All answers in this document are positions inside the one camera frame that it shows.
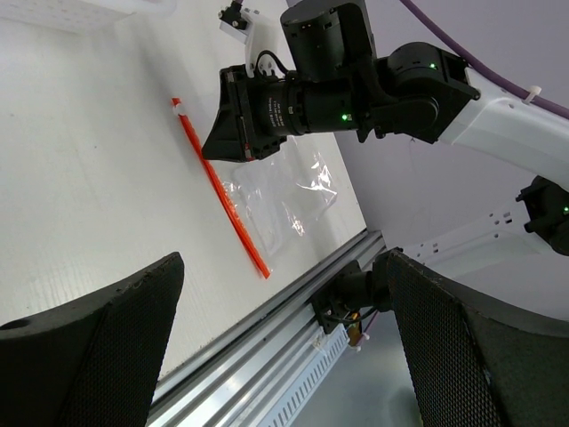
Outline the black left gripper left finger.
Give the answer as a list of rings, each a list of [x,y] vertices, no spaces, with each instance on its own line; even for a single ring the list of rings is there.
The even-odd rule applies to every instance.
[[[174,252],[1,327],[3,426],[143,426],[184,282]]]

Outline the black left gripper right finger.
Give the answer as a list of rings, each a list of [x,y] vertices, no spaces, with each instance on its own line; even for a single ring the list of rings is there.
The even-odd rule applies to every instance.
[[[566,426],[568,324],[393,251],[387,283],[426,426]]]

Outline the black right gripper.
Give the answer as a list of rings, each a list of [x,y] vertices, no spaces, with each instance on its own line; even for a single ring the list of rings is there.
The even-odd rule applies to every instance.
[[[290,136],[354,131],[363,141],[373,129],[377,56],[365,2],[300,1],[280,23],[294,67],[278,61],[281,77],[256,71],[242,106],[251,125],[244,133],[238,89],[245,67],[220,71],[219,108],[202,147],[206,160],[261,160]]]

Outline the clear zip bag red zipper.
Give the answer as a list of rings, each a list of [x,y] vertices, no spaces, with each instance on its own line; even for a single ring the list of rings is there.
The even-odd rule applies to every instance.
[[[325,157],[313,141],[292,137],[264,160],[210,161],[202,155],[203,144],[180,99],[172,99],[172,111],[252,264],[269,278],[276,256],[294,239],[310,236],[337,200]]]

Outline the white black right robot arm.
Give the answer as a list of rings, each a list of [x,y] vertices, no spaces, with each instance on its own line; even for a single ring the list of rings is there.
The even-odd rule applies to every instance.
[[[220,72],[204,158],[262,160],[291,136],[342,131],[458,144],[534,174],[517,196],[521,231],[567,254],[566,108],[496,75],[441,28],[443,47],[412,42],[378,57],[362,1],[301,1],[280,23],[293,68],[262,47]]]

